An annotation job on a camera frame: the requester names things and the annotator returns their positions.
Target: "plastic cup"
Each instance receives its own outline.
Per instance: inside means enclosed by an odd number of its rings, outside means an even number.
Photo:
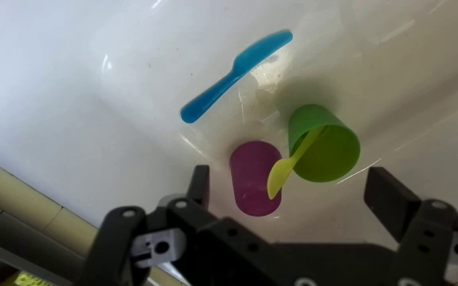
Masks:
[[[235,205],[249,217],[265,217],[273,213],[281,202],[267,197],[267,177],[276,161],[278,150],[265,142],[246,142],[230,155],[230,175]]]
[[[357,137],[319,105],[300,107],[289,118],[289,155],[294,155],[311,131],[318,131],[319,137],[297,161],[294,172],[316,183],[332,182],[348,174],[359,158]]]

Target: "white sink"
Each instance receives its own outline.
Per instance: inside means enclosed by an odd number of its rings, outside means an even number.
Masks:
[[[294,40],[198,123],[179,108],[254,40]],[[238,212],[230,151],[265,140],[286,155],[287,110],[330,108],[360,139],[333,183],[294,177],[270,217]],[[362,204],[386,167],[458,209],[458,0],[0,2],[0,166],[93,224],[147,212],[211,166],[211,205],[270,242],[391,237]]]

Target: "yellow-green cup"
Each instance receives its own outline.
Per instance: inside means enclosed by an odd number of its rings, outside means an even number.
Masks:
[[[357,162],[357,137],[324,107],[305,105],[295,110],[287,132],[291,156],[308,132],[319,134],[294,167],[303,180],[332,182],[346,175]]]

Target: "green cup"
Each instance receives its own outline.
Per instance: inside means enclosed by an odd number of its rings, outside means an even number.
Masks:
[[[308,182],[332,182],[348,174],[359,158],[357,137],[332,113],[319,105],[305,105],[289,120],[289,155],[292,156],[308,132],[318,139],[297,161],[294,172]]]

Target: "sink basin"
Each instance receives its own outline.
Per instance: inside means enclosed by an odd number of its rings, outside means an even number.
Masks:
[[[281,29],[287,46],[181,123],[241,50]],[[303,104],[357,134],[357,166],[332,183],[291,177],[275,213],[243,215],[232,150],[263,140],[286,156]],[[184,193],[197,164],[211,167],[209,212],[268,242],[394,247],[362,204],[372,166],[458,209],[458,0],[0,2],[0,167],[100,224]]]

